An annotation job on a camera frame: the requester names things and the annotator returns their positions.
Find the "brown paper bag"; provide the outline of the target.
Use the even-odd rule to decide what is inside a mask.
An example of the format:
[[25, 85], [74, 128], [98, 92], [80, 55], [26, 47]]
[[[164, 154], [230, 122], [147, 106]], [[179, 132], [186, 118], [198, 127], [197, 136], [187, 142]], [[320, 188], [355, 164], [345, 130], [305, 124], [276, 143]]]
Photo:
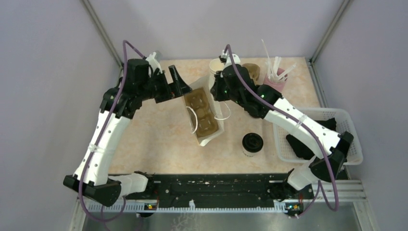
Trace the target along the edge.
[[214, 100], [210, 92], [214, 83], [214, 77], [201, 77], [190, 84], [192, 91], [183, 96], [187, 113], [190, 116], [191, 133], [202, 147], [224, 133], [224, 121], [231, 115], [229, 111], [229, 114], [224, 116], [221, 102]]

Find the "black plastic cup lid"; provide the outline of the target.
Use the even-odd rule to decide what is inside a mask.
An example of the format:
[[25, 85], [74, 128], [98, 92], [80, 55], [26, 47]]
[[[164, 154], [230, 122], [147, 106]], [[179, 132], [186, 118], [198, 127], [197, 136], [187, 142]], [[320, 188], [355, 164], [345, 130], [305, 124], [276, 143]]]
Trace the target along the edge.
[[263, 149], [263, 138], [257, 133], [247, 133], [242, 139], [242, 148], [246, 154], [256, 154]]

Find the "white paper cup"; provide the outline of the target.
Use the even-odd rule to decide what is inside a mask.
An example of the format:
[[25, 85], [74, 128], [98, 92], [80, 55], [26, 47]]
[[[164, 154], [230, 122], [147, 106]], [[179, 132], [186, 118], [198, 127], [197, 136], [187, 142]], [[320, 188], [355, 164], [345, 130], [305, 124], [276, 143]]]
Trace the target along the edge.
[[246, 150], [246, 149], [243, 149], [243, 154], [245, 155], [245, 156], [247, 156], [247, 157], [254, 157], [254, 156], [256, 156], [256, 155], [258, 155], [259, 154], [259, 152], [250, 152], [250, 151], [248, 151], [248, 150]]

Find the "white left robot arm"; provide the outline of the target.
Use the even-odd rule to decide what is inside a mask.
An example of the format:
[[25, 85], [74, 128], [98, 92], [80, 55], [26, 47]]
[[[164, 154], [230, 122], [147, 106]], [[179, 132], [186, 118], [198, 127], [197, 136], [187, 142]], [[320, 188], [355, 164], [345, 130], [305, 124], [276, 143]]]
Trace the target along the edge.
[[109, 176], [109, 168], [122, 134], [143, 101], [162, 103], [192, 91], [174, 65], [168, 69], [172, 83], [167, 82], [163, 70], [147, 59], [127, 61], [118, 85], [104, 93], [86, 154], [76, 171], [65, 176], [64, 186], [106, 207], [132, 193], [143, 199], [152, 197], [154, 186], [147, 174]]

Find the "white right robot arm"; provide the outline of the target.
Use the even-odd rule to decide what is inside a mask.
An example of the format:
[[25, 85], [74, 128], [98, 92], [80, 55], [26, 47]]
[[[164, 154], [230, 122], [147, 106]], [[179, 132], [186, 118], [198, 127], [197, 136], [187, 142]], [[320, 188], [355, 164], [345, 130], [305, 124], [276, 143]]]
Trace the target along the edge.
[[210, 92], [215, 101], [232, 101], [253, 118], [276, 124], [312, 151], [314, 157], [289, 172], [282, 185], [288, 198], [295, 198], [304, 187], [316, 181], [332, 182], [346, 161], [354, 136], [331, 130], [296, 109], [269, 85], [256, 85], [236, 54], [219, 56], [224, 65], [215, 74]]

